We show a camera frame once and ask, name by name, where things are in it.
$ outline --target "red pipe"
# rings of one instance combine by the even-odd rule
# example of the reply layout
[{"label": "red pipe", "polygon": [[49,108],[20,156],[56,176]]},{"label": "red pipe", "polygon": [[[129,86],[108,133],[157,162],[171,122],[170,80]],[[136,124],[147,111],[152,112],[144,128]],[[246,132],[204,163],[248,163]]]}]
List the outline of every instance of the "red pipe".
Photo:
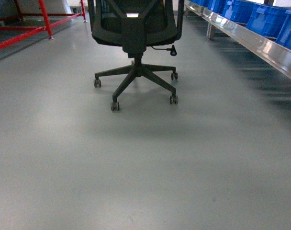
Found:
[{"label": "red pipe", "polygon": [[[42,13],[24,13],[23,16],[42,16]],[[74,13],[48,13],[48,16],[72,16],[75,15]]]},{"label": "red pipe", "polygon": [[80,4],[81,4],[81,6],[82,6],[84,22],[86,23],[87,21],[86,21],[86,14],[85,14],[84,0],[80,0]]},{"label": "red pipe", "polygon": [[50,24],[50,20],[48,18],[48,13],[46,11],[44,0],[38,0],[38,1],[39,1],[39,4],[40,4],[42,15],[43,15],[44,20],[45,20],[46,30],[48,31],[48,34],[50,36],[49,39],[52,40],[52,39],[54,39],[53,38],[53,32],[52,32],[52,29],[51,29],[51,24]]},{"label": "red pipe", "polygon": [[33,35],[41,32],[43,30],[45,30],[44,27],[38,27],[37,29],[34,29],[32,31],[26,32],[24,34],[21,34],[19,36],[16,36],[16,37],[13,37],[11,39],[8,39],[8,40],[6,40],[4,42],[1,42],[0,43],[0,49],[3,49],[5,47],[8,47],[8,46],[10,46],[10,45],[12,45],[14,43],[20,42],[20,41],[22,41],[22,40],[24,40],[24,39],[26,39],[28,37],[31,37],[31,36],[33,36]]},{"label": "red pipe", "polygon": [[3,31],[30,31],[30,30],[34,30],[37,29],[38,27],[34,27],[34,26],[0,26],[0,30]]},{"label": "red pipe", "polygon": [[65,22],[68,22],[68,21],[70,21],[71,19],[77,18],[77,17],[79,17],[79,16],[82,16],[82,14],[74,14],[73,16],[70,16],[70,17],[67,17],[67,18],[65,18],[65,19],[63,19],[63,20],[57,21],[57,22],[55,22],[55,23],[52,23],[52,24],[51,24],[51,27],[54,28],[54,27],[56,27],[56,26],[58,26],[58,25],[60,25],[60,24],[63,24],[63,23],[65,23]]}]

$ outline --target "adjustment lever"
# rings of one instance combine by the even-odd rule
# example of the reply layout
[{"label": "adjustment lever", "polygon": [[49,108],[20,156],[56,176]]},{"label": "adjustment lever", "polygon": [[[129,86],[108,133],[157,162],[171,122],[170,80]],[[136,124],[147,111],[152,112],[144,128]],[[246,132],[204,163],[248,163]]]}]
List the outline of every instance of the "adjustment lever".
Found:
[{"label": "adjustment lever", "polygon": [[176,49],[175,49],[175,46],[174,45],[172,45],[171,48],[167,48],[167,49],[158,49],[158,48],[154,48],[153,46],[152,46],[152,48],[155,49],[155,50],[166,50],[166,51],[170,51],[170,55],[171,56],[176,56],[178,54],[176,52]]}]

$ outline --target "mesh backrest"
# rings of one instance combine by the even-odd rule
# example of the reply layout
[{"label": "mesh backrest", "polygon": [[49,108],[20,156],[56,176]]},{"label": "mesh backrest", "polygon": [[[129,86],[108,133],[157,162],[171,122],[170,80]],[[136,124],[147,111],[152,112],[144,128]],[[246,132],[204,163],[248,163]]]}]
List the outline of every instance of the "mesh backrest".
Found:
[{"label": "mesh backrest", "polygon": [[[114,0],[123,13],[142,13],[151,0]],[[101,0],[101,26],[109,31],[121,33],[121,19],[117,17],[115,10],[105,0]],[[164,1],[160,0],[150,11],[145,22],[147,34],[162,31],[167,26]]]}]

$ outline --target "armrest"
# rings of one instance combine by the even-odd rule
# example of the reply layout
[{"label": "armrest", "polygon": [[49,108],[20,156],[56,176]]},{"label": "armrest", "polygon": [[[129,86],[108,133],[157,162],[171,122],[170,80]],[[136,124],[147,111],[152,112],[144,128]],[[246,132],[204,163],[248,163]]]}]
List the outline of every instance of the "armrest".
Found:
[{"label": "armrest", "polygon": [[176,37],[176,40],[179,40],[182,37],[182,28],[183,28],[183,17],[184,17],[184,5],[185,0],[179,0],[179,8],[178,8],[178,22],[177,22],[177,30],[178,35]]}]

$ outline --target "caster wheel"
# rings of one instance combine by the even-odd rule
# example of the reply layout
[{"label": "caster wheel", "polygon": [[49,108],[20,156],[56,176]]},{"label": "caster wheel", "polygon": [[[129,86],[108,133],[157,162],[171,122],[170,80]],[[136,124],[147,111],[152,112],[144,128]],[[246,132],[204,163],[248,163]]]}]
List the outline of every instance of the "caster wheel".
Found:
[{"label": "caster wheel", "polygon": [[93,85],[96,88],[98,88],[98,87],[101,88],[101,80],[100,79],[93,80]]},{"label": "caster wheel", "polygon": [[120,106],[119,106],[119,102],[111,102],[111,110],[112,111],[119,111],[120,110]]},{"label": "caster wheel", "polygon": [[179,97],[178,96],[170,96],[170,104],[178,104],[179,103]]},{"label": "caster wheel", "polygon": [[171,80],[173,80],[173,79],[177,80],[178,78],[179,78],[178,73],[171,73]]}]

